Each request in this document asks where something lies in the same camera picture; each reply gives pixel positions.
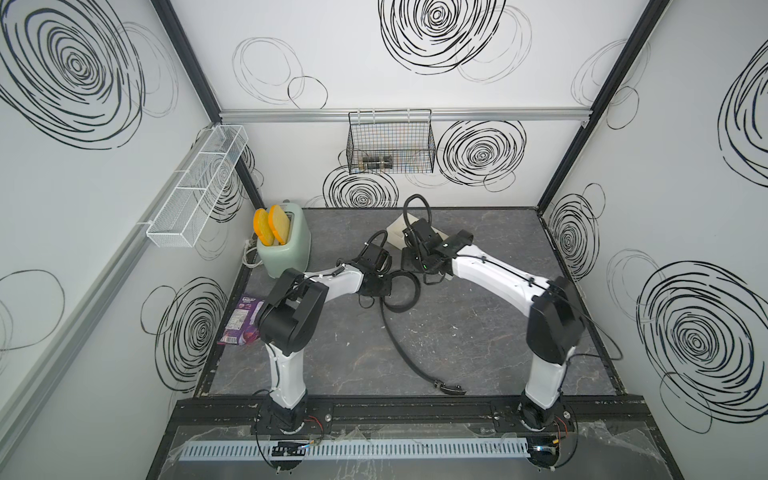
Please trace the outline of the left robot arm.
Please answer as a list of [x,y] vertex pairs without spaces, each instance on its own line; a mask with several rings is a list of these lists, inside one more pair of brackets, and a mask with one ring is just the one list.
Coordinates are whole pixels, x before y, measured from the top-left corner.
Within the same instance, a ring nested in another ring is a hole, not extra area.
[[257,316],[257,328],[269,356],[268,411],[286,431],[301,428],[306,416],[304,349],[312,339],[326,303],[347,295],[387,296],[391,253],[368,242],[351,260],[301,272],[287,269],[273,286]]

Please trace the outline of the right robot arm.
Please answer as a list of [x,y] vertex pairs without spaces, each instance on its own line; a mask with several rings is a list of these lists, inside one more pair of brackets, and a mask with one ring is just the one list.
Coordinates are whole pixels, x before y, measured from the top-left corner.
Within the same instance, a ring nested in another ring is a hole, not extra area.
[[403,253],[425,274],[472,282],[495,294],[528,320],[526,342],[532,352],[529,378],[518,407],[526,428],[542,431],[554,419],[567,363],[585,330],[578,292],[565,277],[548,280],[487,254],[465,230],[442,238],[426,219],[405,220]]

